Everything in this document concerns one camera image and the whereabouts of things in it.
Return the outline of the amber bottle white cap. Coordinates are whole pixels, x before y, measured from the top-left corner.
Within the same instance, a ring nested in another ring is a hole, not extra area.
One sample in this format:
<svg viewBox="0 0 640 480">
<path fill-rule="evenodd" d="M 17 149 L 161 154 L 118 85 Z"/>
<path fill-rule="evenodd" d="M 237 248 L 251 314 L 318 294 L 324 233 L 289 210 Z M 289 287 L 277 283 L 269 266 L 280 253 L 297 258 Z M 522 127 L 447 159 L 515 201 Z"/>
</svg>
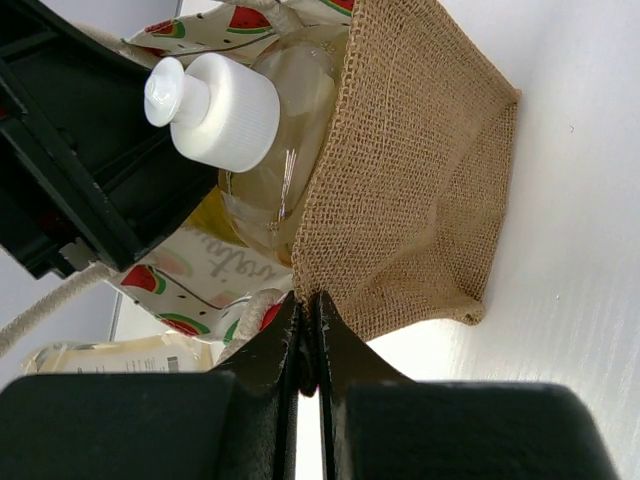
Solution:
<svg viewBox="0 0 640 480">
<path fill-rule="evenodd" d="M 284 266 L 327 139 L 348 36 L 346 25 L 302 28 L 250 66 L 218 53 L 188 67 L 168 57 L 144 87 L 148 122 L 169 126 L 183 157 L 218 170 L 238 238 Z"/>
</svg>

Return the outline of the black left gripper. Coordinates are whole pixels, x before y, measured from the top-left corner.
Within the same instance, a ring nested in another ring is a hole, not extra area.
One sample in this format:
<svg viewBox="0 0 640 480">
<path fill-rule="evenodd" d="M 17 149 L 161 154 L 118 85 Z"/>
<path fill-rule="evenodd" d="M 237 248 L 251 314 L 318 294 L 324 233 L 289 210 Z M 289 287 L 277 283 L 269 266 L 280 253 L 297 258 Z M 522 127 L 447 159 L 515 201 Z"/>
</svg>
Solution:
<svg viewBox="0 0 640 480">
<path fill-rule="evenodd" d="M 1 244 L 33 277 L 124 271 L 216 185 L 151 126 L 149 69 L 38 1 L 1 5 Z"/>
</svg>

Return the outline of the red dotted canvas bag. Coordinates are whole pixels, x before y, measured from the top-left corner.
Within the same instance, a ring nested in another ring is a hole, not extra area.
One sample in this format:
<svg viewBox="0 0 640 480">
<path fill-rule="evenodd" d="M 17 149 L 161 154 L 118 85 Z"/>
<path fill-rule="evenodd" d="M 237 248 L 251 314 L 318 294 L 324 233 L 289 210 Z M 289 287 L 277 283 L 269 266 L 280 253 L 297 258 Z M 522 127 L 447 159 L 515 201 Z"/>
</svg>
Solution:
<svg viewBox="0 0 640 480">
<path fill-rule="evenodd" d="M 165 58 L 188 67 L 205 53 L 250 66 L 310 26 L 346 25 L 349 36 L 289 266 L 238 238 L 211 167 L 216 185 L 166 240 L 124 271 L 96 260 L 61 277 L 2 329 L 3 351 L 99 281 L 169 328 L 233 345 L 255 334 L 255 302 L 275 301 L 265 288 L 283 273 L 304 306 L 328 293 L 365 340 L 421 320 L 483 318 L 519 94 L 439 2 L 225 1 L 127 41 L 72 25 L 148 77 Z"/>
</svg>

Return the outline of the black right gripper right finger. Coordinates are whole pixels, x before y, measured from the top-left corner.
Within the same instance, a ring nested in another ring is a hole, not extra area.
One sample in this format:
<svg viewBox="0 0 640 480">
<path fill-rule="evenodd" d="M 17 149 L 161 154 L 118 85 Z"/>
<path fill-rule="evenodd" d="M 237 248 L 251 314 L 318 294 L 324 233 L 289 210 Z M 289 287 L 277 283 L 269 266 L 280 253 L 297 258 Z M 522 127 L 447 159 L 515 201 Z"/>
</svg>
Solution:
<svg viewBox="0 0 640 480">
<path fill-rule="evenodd" d="M 568 388 L 414 381 L 312 301 L 328 479 L 613 479 L 595 421 Z"/>
</svg>

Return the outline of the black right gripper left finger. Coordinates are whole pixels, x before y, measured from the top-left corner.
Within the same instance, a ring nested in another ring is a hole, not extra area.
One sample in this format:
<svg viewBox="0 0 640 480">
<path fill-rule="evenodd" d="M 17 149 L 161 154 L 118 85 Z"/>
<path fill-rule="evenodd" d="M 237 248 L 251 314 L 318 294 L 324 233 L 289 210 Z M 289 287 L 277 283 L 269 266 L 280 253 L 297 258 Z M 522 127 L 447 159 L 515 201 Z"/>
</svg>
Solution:
<svg viewBox="0 0 640 480">
<path fill-rule="evenodd" d="M 202 373 L 57 374 L 1 394 L 5 479 L 290 479 L 301 309 Z"/>
</svg>

